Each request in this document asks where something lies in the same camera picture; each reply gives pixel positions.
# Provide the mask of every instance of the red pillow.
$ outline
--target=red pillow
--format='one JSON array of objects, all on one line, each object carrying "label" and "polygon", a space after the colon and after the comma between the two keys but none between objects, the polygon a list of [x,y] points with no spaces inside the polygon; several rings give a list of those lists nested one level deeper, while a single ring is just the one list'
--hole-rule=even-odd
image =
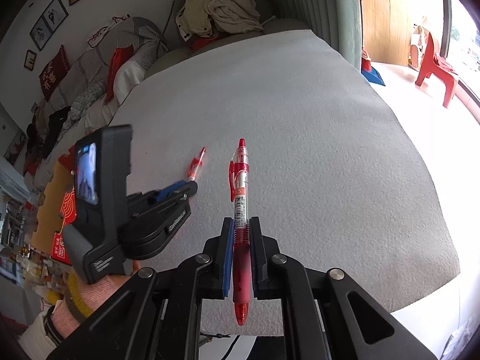
[{"label": "red pillow", "polygon": [[107,104],[111,99],[113,99],[113,82],[115,81],[115,76],[117,75],[120,66],[127,62],[135,54],[134,46],[128,46],[124,49],[115,49],[113,57],[110,61],[109,76],[106,79],[106,98],[103,104]]},{"label": "red pillow", "polygon": [[60,162],[64,167],[67,168],[68,171],[73,171],[74,169],[74,158],[75,158],[75,145],[73,145],[69,150],[68,154],[63,154],[58,158],[58,162]]},{"label": "red pillow", "polygon": [[57,55],[47,63],[43,68],[42,74],[39,76],[40,86],[42,87],[46,101],[49,100],[53,91],[67,75],[69,70],[70,64],[68,63],[67,55],[65,54],[65,49],[62,44]]},{"label": "red pillow", "polygon": [[31,163],[27,168],[27,172],[30,173],[32,176],[35,176],[35,173],[37,173],[37,169],[39,165],[40,163],[38,162]]}]

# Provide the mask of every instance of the blue dustpan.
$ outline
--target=blue dustpan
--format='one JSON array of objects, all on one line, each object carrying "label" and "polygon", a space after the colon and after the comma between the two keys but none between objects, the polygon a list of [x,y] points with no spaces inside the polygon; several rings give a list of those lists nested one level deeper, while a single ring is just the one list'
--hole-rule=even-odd
[{"label": "blue dustpan", "polygon": [[380,76],[380,73],[372,66],[371,71],[361,70],[363,76],[369,81],[369,83],[380,84],[385,86],[385,83]]}]

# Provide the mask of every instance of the red plastic chair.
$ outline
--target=red plastic chair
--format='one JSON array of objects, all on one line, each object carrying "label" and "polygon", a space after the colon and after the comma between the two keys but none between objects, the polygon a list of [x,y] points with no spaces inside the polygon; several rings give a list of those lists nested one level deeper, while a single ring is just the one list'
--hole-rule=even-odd
[{"label": "red plastic chair", "polygon": [[425,78],[430,78],[431,74],[435,74],[440,80],[445,84],[445,98],[443,99],[443,106],[448,108],[448,105],[453,99],[455,94],[455,88],[458,84],[457,74],[448,71],[444,67],[438,65],[435,62],[435,57],[440,64],[443,64],[445,67],[450,66],[443,57],[438,53],[440,52],[440,46],[438,45],[438,40],[429,33],[427,47],[425,49],[425,54],[423,55],[423,61],[420,66],[420,72],[418,78],[415,81],[415,85],[421,86]]}]

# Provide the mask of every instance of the cable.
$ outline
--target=cable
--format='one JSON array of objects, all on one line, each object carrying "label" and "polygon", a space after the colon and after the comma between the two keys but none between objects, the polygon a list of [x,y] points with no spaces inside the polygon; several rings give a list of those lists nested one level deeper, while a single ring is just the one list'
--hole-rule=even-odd
[{"label": "cable", "polygon": [[222,360],[226,360],[227,357],[229,356],[230,352],[232,351],[234,345],[237,343],[238,339],[240,338],[240,335],[237,335],[233,342],[230,345],[230,348],[226,351],[225,355],[223,355]]},{"label": "cable", "polygon": [[158,59],[158,49],[159,49],[159,47],[160,47],[160,44],[162,43],[162,39],[164,39],[164,40],[166,41],[166,39],[165,39],[165,31],[167,30],[167,26],[168,26],[169,23],[170,23],[170,18],[172,17],[174,4],[175,4],[175,0],[172,0],[172,5],[171,5],[171,7],[170,7],[169,17],[168,17],[168,19],[166,19],[166,23],[165,23],[165,27],[163,28],[163,31],[160,33],[160,39],[159,39],[158,44],[157,44],[157,51],[155,52],[155,56],[157,57],[157,59]]},{"label": "cable", "polygon": [[230,338],[230,334],[208,334],[208,333],[203,333],[200,332],[200,335],[203,335],[204,337],[210,337],[210,338]]},{"label": "cable", "polygon": [[172,5],[171,5],[171,7],[170,7],[169,17],[166,19],[166,23],[165,23],[165,27],[163,28],[163,31],[160,33],[160,40],[158,41],[157,50],[156,50],[156,52],[155,52],[155,56],[157,57],[157,59],[158,59],[158,48],[160,47],[160,44],[162,43],[162,38],[165,40],[165,46],[166,46],[167,49],[169,49],[169,51],[170,51],[170,48],[169,48],[168,45],[167,45],[167,40],[165,39],[165,31],[167,30],[167,26],[168,26],[169,23],[170,23],[170,19],[171,19],[171,17],[172,17],[173,6],[175,5],[175,1],[177,1],[177,0],[172,0]]}]

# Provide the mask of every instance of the red packaging box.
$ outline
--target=red packaging box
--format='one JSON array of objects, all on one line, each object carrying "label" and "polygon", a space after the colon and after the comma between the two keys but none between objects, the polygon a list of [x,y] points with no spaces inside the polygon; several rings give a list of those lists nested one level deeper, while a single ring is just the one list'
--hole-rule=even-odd
[{"label": "red packaging box", "polygon": [[[75,190],[72,188],[71,192],[65,193],[63,198],[63,203],[61,205],[60,213],[63,216],[62,230],[65,225],[72,223],[76,216],[77,211],[75,210]],[[67,256],[65,246],[63,245],[62,231],[55,233],[53,236],[52,243],[52,252],[50,257],[53,260],[59,261],[60,263],[68,264],[71,266],[71,262]]]}]

